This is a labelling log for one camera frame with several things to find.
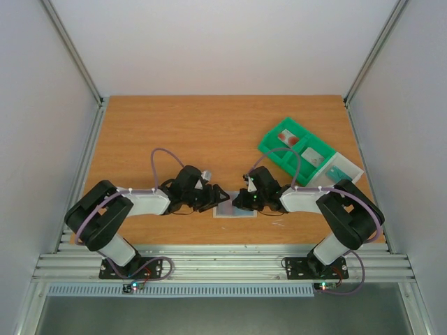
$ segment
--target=teal item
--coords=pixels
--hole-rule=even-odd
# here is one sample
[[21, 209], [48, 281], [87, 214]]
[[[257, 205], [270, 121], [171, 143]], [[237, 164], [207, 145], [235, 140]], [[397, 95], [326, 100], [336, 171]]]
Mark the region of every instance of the teal item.
[[[292, 149], [298, 152], [300, 156], [307, 148], [310, 147], [324, 157], [324, 161], [318, 167], [314, 167], [311, 163], [301, 157], [301, 168], [297, 180], [300, 185], [306, 186], [312, 177], [329, 161], [336, 151], [306, 128], [297, 124], [290, 117], [285, 118], [280, 124], [269, 131], [259, 144], [258, 149], [265, 154], [269, 152], [269, 150], [275, 148], [289, 148], [278, 138], [278, 135], [284, 129], [287, 129], [298, 137], [298, 143], [295, 144]], [[292, 151], [276, 151], [270, 153], [268, 157], [291, 176], [295, 175], [298, 162]]]
[[332, 166], [327, 172], [326, 176], [329, 177], [330, 180], [334, 182], [334, 184], [338, 183], [342, 179], [348, 179], [349, 181], [352, 181], [352, 178], [348, 176], [346, 173], [341, 171], [338, 167], [335, 165]]

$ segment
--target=white wall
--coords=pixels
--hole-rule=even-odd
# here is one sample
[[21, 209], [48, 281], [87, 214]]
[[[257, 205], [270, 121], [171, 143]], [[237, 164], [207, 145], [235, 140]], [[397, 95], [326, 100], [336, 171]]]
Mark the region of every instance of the white wall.
[[0, 1], [0, 325], [57, 237], [96, 110], [39, 1]]
[[438, 334], [447, 329], [447, 2], [412, 0], [352, 103], [372, 184]]
[[396, 0], [53, 0], [104, 96], [340, 94]]

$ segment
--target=green tray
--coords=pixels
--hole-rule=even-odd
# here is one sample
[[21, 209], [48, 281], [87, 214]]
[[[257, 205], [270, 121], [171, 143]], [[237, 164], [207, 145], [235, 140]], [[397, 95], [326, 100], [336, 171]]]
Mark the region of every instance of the green tray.
[[[324, 161], [318, 167], [314, 167], [311, 163], [301, 158], [301, 168], [297, 181], [300, 185], [306, 186], [311, 181], [312, 177], [329, 161], [336, 151], [306, 128], [297, 124], [290, 117], [285, 118], [280, 124], [269, 131], [259, 144], [258, 149], [265, 154], [274, 148], [288, 148], [288, 146], [281, 142], [278, 138], [278, 134], [280, 134], [280, 132], [284, 129], [287, 129], [298, 137], [299, 141], [292, 147], [292, 149], [298, 152], [300, 156], [307, 148], [311, 147], [313, 150], [322, 155], [322, 157], [324, 157]], [[293, 152], [276, 151], [269, 154], [268, 157], [291, 176], [295, 175], [298, 162]]]

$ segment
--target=white panel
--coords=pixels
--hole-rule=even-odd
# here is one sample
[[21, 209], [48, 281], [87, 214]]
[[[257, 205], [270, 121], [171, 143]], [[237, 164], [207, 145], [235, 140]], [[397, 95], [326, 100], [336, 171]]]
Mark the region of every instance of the white panel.
[[100, 92], [345, 94], [395, 0], [53, 0]]
[[447, 329], [447, 2], [410, 1], [352, 103], [386, 227]]
[[0, 1], [0, 325], [57, 238], [95, 103], [37, 0]]

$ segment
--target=wooden table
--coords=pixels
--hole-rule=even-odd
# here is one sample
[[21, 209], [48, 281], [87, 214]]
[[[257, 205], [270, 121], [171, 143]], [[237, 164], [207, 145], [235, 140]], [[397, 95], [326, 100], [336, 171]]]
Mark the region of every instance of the wooden table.
[[[210, 170], [211, 182], [224, 190], [239, 190], [245, 187], [242, 175], [261, 156], [257, 146], [262, 137], [284, 117], [362, 167], [340, 96], [113, 96], [85, 190], [102, 179], [151, 188], [149, 155], [155, 147], [173, 151], [184, 164]], [[155, 157], [160, 182], [177, 175], [180, 166], [172, 157], [163, 152]], [[268, 158], [263, 165], [280, 184], [290, 183], [291, 176]], [[357, 186], [370, 196], [365, 176]], [[211, 210], [130, 217], [119, 230], [132, 244], [308, 244], [329, 232], [318, 214], [238, 219], [213, 218]]]

